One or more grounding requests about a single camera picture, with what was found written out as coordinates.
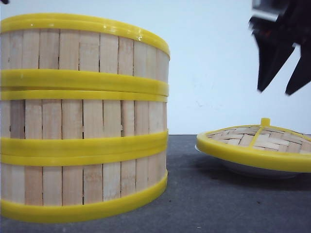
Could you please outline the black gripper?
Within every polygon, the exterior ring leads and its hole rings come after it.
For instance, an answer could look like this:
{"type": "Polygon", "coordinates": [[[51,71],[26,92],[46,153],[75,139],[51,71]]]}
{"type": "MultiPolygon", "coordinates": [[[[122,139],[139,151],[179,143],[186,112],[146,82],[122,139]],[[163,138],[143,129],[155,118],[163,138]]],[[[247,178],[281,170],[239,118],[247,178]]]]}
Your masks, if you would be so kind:
{"type": "Polygon", "coordinates": [[[257,89],[263,92],[294,51],[300,46],[300,59],[287,84],[291,95],[311,81],[311,2],[290,0],[283,22],[252,16],[249,24],[259,49],[257,89]]]}

